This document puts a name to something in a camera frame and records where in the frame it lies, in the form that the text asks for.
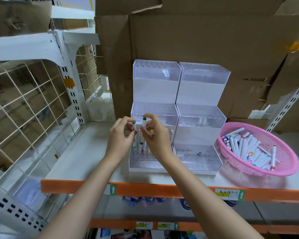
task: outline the orange tape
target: orange tape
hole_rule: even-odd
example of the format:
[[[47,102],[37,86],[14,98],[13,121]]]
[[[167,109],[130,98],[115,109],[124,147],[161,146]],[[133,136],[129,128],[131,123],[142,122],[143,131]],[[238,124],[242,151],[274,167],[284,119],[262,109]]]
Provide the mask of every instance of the orange tape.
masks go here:
[[[65,87],[66,88],[71,88],[71,87],[75,87],[75,83],[74,80],[72,78],[68,78],[68,79],[63,79]]]

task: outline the acrylic marker display stand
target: acrylic marker display stand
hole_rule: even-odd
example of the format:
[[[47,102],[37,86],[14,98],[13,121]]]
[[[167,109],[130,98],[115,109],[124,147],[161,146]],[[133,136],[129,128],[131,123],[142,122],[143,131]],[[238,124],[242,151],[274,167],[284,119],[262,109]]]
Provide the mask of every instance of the acrylic marker display stand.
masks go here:
[[[182,74],[176,107],[180,118],[174,149],[193,173],[216,175],[222,162],[214,144],[226,121],[217,104],[230,71],[220,65],[179,64]]]
[[[131,117],[135,118],[136,129],[142,126],[143,115],[156,114],[169,129],[171,146],[179,119],[175,101],[178,91],[181,67],[177,62],[135,60],[133,64],[133,105]],[[166,172],[163,166],[143,146],[139,151],[140,134],[136,137],[137,148],[131,148],[129,171]]]

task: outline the pink basket rim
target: pink basket rim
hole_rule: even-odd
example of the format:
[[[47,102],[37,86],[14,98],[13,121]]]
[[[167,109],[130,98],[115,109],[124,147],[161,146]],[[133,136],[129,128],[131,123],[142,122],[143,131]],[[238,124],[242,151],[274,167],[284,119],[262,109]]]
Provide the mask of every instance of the pink basket rim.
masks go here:
[[[234,154],[232,151],[228,150],[227,146],[224,144],[223,140],[222,140],[222,136],[224,135],[223,133],[223,129],[226,128],[227,126],[239,126],[239,127],[244,127],[246,130],[248,129],[253,129],[257,132],[261,132],[263,133],[263,135],[267,136],[268,138],[270,138],[271,140],[275,141],[276,145],[280,148],[283,148],[283,150],[287,151],[288,153],[291,154],[290,159],[293,161],[291,163],[291,167],[288,170],[285,171],[269,171],[269,170],[265,170],[262,168],[258,168],[250,163],[247,163],[246,161],[241,160],[236,154]],[[275,135],[265,131],[262,128],[259,128],[257,126],[254,125],[250,125],[247,123],[243,123],[243,122],[226,122],[217,138],[219,144],[221,147],[225,148],[230,154],[231,156],[239,161],[240,163],[242,163],[243,165],[247,166],[248,168],[264,173],[264,174],[268,174],[268,175],[272,175],[272,176],[279,176],[279,177],[285,177],[285,176],[290,176],[295,174],[298,169],[299,169],[299,161],[298,161],[298,157],[295,154],[295,152],[284,142],[282,141],[280,138],[276,137]]]

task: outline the forearm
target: forearm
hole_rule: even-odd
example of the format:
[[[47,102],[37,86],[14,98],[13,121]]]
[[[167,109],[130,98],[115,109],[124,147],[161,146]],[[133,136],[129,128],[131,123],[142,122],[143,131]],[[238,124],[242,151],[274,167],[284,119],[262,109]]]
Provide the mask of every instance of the forearm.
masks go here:
[[[38,238],[82,238],[117,166],[113,160],[104,157]]]
[[[176,155],[162,164],[190,205],[207,237],[259,239],[261,235],[188,170]]]

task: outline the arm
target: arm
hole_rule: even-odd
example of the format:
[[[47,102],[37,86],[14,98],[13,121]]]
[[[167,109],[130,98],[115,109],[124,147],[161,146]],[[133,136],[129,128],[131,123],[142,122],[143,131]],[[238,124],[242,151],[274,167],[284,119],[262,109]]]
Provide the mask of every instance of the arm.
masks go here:
[[[207,237],[210,239],[263,238],[183,165],[179,157],[172,152],[169,131],[157,116],[145,114],[144,117],[152,119],[146,124],[148,129],[155,128],[154,136],[141,128],[151,152],[174,180]]]
[[[104,158],[71,200],[43,230],[38,239],[83,238],[108,181],[131,147],[137,131],[131,132],[127,138],[123,132],[124,129],[131,131],[131,122],[134,121],[136,120],[124,117],[115,122],[110,129]]]

